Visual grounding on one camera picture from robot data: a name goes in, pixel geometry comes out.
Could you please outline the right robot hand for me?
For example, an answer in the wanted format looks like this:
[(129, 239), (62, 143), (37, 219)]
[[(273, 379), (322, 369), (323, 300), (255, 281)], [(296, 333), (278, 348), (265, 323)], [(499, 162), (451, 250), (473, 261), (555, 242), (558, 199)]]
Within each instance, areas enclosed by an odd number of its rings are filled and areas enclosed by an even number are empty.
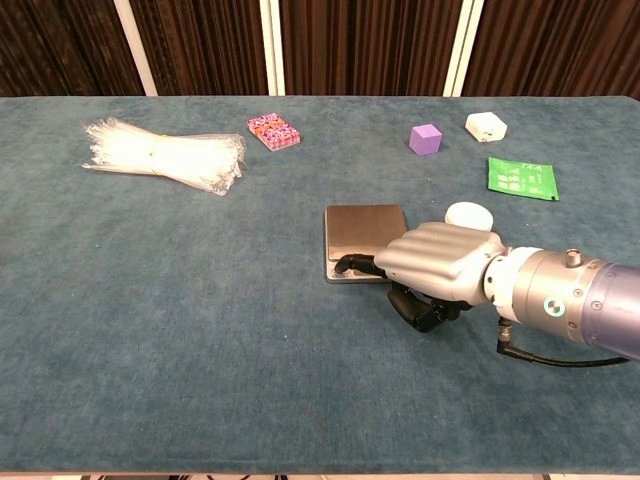
[(485, 276), (504, 254), (499, 235), (444, 222), (425, 222), (374, 255), (346, 254), (334, 272), (359, 271), (391, 282), (387, 298), (415, 330), (428, 333), (487, 303)]

